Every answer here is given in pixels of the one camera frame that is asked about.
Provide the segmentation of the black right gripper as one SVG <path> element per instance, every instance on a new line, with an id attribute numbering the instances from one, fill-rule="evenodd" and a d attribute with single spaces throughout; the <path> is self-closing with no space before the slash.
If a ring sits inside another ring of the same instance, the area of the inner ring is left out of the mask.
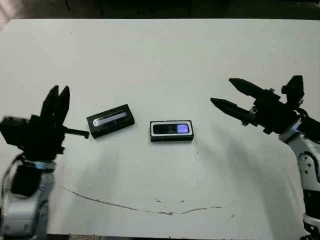
<path id="1" fill-rule="evenodd" d="M 255 111 L 249 112 L 225 99 L 211 97 L 210 101 L 223 113 L 243 120 L 243 125 L 260 125 L 267 135 L 272 132 L 281 134 L 298 120 L 298 114 L 281 102 L 280 96 L 271 90 L 262 89 L 242 78 L 230 78 L 228 81 L 239 92 L 254 98 L 253 108 Z"/>

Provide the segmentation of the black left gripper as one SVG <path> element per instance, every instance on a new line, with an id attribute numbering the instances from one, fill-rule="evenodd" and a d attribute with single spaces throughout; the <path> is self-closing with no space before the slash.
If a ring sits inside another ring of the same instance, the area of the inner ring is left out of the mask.
<path id="1" fill-rule="evenodd" d="M 70 88 L 55 85 L 43 101 L 40 116 L 32 115 L 25 130 L 23 155 L 30 161 L 53 161 L 64 153 L 66 134 L 89 138 L 90 133 L 64 126 L 70 107 Z"/>

